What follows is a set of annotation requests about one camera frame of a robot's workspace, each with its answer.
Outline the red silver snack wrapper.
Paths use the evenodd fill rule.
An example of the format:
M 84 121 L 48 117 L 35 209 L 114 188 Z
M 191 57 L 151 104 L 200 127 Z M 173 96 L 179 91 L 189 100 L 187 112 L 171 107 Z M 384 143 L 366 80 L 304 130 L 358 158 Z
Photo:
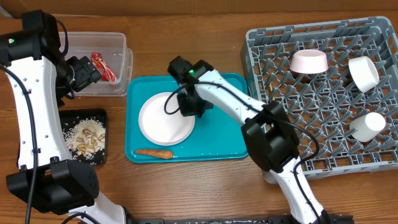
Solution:
M 106 82 L 115 82 L 116 76 L 113 71 L 108 67 L 106 62 L 103 59 L 101 53 L 93 52 L 91 54 L 91 63 L 96 67 L 96 69 L 101 74 L 101 79 Z

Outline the pink round plate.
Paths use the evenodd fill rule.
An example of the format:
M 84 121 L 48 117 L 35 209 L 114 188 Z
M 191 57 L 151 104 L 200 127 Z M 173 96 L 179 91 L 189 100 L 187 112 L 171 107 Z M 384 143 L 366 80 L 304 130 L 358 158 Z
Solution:
M 167 114 L 164 105 L 171 92 L 150 97 L 139 112 L 139 129 L 150 142 L 160 146 L 172 146 L 184 141 L 195 126 L 194 116 L 183 116 L 180 111 Z

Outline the food scraps rice and nuts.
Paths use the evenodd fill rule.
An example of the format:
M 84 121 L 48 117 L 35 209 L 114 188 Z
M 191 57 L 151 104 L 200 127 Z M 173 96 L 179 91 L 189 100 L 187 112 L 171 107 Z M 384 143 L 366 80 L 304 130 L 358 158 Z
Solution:
M 63 136 L 72 159 L 99 164 L 105 155 L 106 129 L 101 121 L 84 119 L 64 128 Z

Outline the pink bowl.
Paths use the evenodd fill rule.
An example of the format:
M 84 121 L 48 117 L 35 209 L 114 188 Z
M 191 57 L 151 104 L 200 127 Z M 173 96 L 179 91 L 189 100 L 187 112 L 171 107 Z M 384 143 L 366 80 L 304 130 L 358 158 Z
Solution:
M 289 68 L 297 73 L 323 73 L 328 70 L 326 53 L 315 49 L 299 50 L 293 54 Z

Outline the white bowl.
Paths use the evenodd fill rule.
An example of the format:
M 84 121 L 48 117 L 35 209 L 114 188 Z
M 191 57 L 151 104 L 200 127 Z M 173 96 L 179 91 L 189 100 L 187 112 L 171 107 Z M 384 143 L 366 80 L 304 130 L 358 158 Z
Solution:
M 366 93 L 378 85 L 379 74 L 369 57 L 362 56 L 349 59 L 348 67 L 355 85 L 362 93 Z

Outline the white cup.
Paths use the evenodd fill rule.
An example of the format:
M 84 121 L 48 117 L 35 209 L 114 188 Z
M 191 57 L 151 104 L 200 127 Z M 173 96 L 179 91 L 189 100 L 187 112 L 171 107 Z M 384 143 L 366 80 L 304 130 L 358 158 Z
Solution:
M 349 130 L 355 129 L 352 134 L 360 142 L 368 142 L 374 139 L 386 127 L 386 120 L 383 115 L 371 112 L 353 120 Z

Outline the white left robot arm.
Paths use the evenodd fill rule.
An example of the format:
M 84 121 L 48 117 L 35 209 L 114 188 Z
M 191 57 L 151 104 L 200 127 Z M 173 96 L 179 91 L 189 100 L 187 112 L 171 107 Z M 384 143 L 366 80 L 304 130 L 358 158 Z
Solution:
M 22 15 L 22 30 L 1 36 L 1 70 L 13 89 L 20 136 L 19 170 L 6 177 L 7 188 L 28 211 L 85 223 L 132 223 L 128 210 L 100 191 L 93 166 L 72 159 L 63 137 L 63 99 L 73 99 L 101 75 L 88 57 L 67 58 L 62 27 L 36 10 Z

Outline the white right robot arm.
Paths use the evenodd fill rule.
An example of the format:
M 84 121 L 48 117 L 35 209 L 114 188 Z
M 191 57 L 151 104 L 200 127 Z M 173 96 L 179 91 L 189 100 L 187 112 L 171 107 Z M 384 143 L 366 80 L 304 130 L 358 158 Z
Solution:
M 249 156 L 266 181 L 280 186 L 294 223 L 330 223 L 302 170 L 296 132 L 311 134 L 292 124 L 280 103 L 250 97 L 203 60 L 191 64 L 178 56 L 169 63 L 168 72 L 179 84 L 173 94 L 182 116 L 201 118 L 217 106 L 240 125 Z

